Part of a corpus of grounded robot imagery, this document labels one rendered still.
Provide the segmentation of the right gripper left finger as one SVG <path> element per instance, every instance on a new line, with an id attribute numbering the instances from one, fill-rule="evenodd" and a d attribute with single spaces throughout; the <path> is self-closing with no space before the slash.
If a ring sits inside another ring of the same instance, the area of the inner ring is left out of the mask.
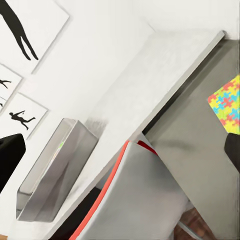
<path id="1" fill-rule="evenodd" d="M 0 138 L 0 193 L 26 153 L 23 134 Z"/>

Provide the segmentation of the jigsaw puzzle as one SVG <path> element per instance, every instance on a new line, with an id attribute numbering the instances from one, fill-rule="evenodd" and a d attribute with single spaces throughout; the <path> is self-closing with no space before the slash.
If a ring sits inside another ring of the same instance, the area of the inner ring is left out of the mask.
<path id="1" fill-rule="evenodd" d="M 240 135 L 240 75 L 207 101 L 228 133 Z"/>

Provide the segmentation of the toy box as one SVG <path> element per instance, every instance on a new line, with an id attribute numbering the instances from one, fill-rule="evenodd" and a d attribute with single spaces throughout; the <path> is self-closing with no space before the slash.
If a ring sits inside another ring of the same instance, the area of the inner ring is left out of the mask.
<path id="1" fill-rule="evenodd" d="M 16 222 L 51 223 L 98 140 L 64 117 L 16 193 Z"/>

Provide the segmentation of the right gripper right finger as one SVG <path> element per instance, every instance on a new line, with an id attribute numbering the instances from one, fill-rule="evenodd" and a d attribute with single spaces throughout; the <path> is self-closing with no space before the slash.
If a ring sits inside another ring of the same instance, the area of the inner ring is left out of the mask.
<path id="1" fill-rule="evenodd" d="M 228 133 L 224 151 L 240 173 L 240 135 Z"/>

